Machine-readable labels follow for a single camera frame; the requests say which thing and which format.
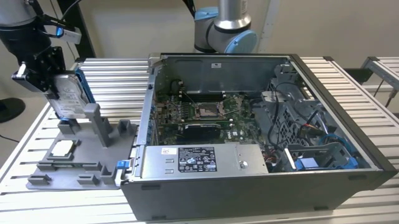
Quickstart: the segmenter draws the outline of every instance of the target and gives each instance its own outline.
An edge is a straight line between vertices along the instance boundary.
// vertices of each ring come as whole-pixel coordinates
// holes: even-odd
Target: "silver metal panel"
[[[363,96],[368,99],[364,103],[345,103],[344,109],[349,115],[381,114],[387,121],[359,123],[363,131],[371,139],[380,144],[379,149],[399,169],[399,134],[397,121],[392,114],[372,98],[368,92],[356,84],[340,67],[325,61],[321,57],[303,58],[307,64],[329,63],[335,68],[333,78],[344,78],[351,84],[349,90],[331,90],[333,97]],[[136,61],[133,59],[88,59],[85,63],[122,64]],[[96,77],[108,76],[104,82],[112,80],[110,70],[98,70]],[[125,113],[124,109],[141,107],[140,100],[122,101],[109,97],[100,102],[102,109],[114,109]],[[65,223],[117,223],[136,222],[134,215],[126,204],[120,190],[104,191],[57,191],[44,192],[25,188],[26,176],[36,169],[34,162],[41,160],[45,150],[52,144],[50,131],[57,131],[57,119],[46,105],[34,120],[21,142],[4,167],[0,170],[0,220],[5,223],[42,223],[53,218],[62,218]],[[363,191],[353,195],[333,211],[317,211],[292,214],[277,214],[256,217],[224,218],[212,220],[196,220],[177,223],[189,224],[255,224],[255,223],[299,223],[299,224],[363,224],[363,223],[399,223],[399,175],[388,180],[376,190]]]
[[[213,145],[167,146],[175,148],[175,154],[163,154],[165,146],[149,146],[144,154],[142,178],[185,178],[185,177],[225,177],[267,174],[259,145],[240,145],[235,143]],[[216,158],[216,172],[184,172],[185,165],[179,164],[179,148],[213,147]],[[247,163],[241,168],[239,162]]]
[[[88,58],[78,67],[101,115],[112,123],[122,118],[138,124],[148,82],[146,59]]]

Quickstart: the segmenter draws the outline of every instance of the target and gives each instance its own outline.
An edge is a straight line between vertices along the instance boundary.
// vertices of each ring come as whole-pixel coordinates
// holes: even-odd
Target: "warning label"
[[[216,156],[213,147],[179,148],[179,171],[185,172],[215,172]]]

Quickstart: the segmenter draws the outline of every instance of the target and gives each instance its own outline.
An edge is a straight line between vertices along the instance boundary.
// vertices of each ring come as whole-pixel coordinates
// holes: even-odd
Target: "white wall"
[[[280,0],[265,50],[331,56],[343,67],[397,56],[397,9],[397,0]]]
[[[249,0],[252,29],[260,34],[268,0]],[[196,0],[196,9],[216,0]],[[97,57],[192,52],[193,20],[181,0],[84,0],[80,3]]]

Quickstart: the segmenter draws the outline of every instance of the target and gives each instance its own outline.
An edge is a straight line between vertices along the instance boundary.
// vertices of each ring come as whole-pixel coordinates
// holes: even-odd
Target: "cable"
[[[317,112],[319,112],[317,110],[313,111],[313,113],[312,113],[309,119],[308,119],[307,122],[305,122],[307,125],[311,123],[311,121],[312,121],[313,117],[316,116]]]
[[[196,8],[195,8],[193,0],[183,0],[183,2],[188,8],[191,16],[195,17]]]
[[[347,148],[347,150],[351,149],[349,143],[345,139],[343,139],[341,137],[339,137],[336,134],[327,134],[324,135],[320,140],[319,140],[319,146],[323,144],[323,141],[327,137],[335,137],[339,141],[341,141],[341,143],[344,144],[344,147]]]
[[[52,10],[54,11],[56,18],[58,19],[58,17],[57,17],[57,11],[56,11],[54,5],[52,3],[52,0],[49,0],[49,3],[50,3]],[[76,61],[76,56],[74,56],[73,50],[72,50],[70,45],[69,45],[68,42],[66,42],[66,46],[68,46],[69,51],[72,53],[73,61]]]
[[[16,143],[18,143],[18,141],[16,141],[14,139],[6,138],[6,137],[4,137],[2,135],[0,135],[0,138],[4,138],[4,139],[6,139],[6,140],[9,140],[9,141],[14,141]]]
[[[73,6],[78,3],[78,2],[81,2],[81,0],[76,0],[70,5],[69,5],[69,7],[66,8],[66,10],[65,10],[65,12],[64,12],[64,14],[62,14],[62,17],[61,17],[61,21],[65,19],[65,16],[66,16],[66,14],[68,14],[68,12],[70,11],[70,9],[73,8]]]
[[[388,107],[389,103],[391,103],[392,97],[388,98],[388,101],[385,103],[385,107]]]
[[[273,128],[275,128],[275,123],[276,123],[276,118],[277,118],[277,116],[279,116],[279,97],[276,96],[276,91],[275,91],[275,116],[273,116],[273,120],[272,120],[272,125],[271,125],[271,127],[269,127],[269,129],[268,129],[268,132],[267,132],[267,140],[268,140],[269,144],[272,144],[272,146],[275,147],[276,150],[281,150],[280,147],[279,147],[279,145],[275,144],[275,143],[271,141],[271,138],[269,138],[271,133],[272,133],[272,130],[273,130]]]
[[[379,90],[380,90],[380,86],[381,86],[383,82],[384,82],[384,80],[380,81],[380,84],[379,84],[379,86],[376,87],[375,93],[373,93],[373,95],[372,95],[373,97],[376,96],[376,93],[377,93]]]

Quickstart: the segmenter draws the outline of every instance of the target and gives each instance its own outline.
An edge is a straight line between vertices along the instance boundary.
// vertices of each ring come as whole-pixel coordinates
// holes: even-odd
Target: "metal slat surface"
[[[317,69],[317,77],[340,102],[347,113],[352,116],[364,133],[377,145],[389,162],[399,168],[399,125],[389,112],[375,103],[367,91],[356,85],[351,77],[339,70],[336,64],[321,57],[304,59],[309,67]],[[137,123],[142,109],[142,96],[130,91],[112,93],[100,91],[105,87],[133,81],[134,75],[125,66],[145,63],[140,59],[86,59],[85,65],[90,70],[88,82],[94,93],[96,101],[101,105],[101,113],[117,121],[118,117],[128,117]],[[137,81],[146,81],[146,71],[140,71]],[[136,222],[130,208],[120,190],[56,191],[45,192],[25,188],[26,177],[33,173],[36,164],[41,160],[52,144],[52,137],[57,132],[57,118],[49,105],[20,142],[8,165],[1,168],[0,183],[0,222],[5,223],[53,223],[57,219],[62,223],[129,223]],[[300,223],[300,224],[363,224],[399,223],[399,175],[388,180],[376,190],[363,191],[353,195],[341,206],[332,211],[277,214],[256,217],[223,218],[176,222],[180,224],[255,224],[255,223]]]
[[[399,90],[399,59],[396,57],[368,57],[363,63],[392,87]]]
[[[80,65],[101,114],[140,123],[148,81],[146,59],[86,59]]]

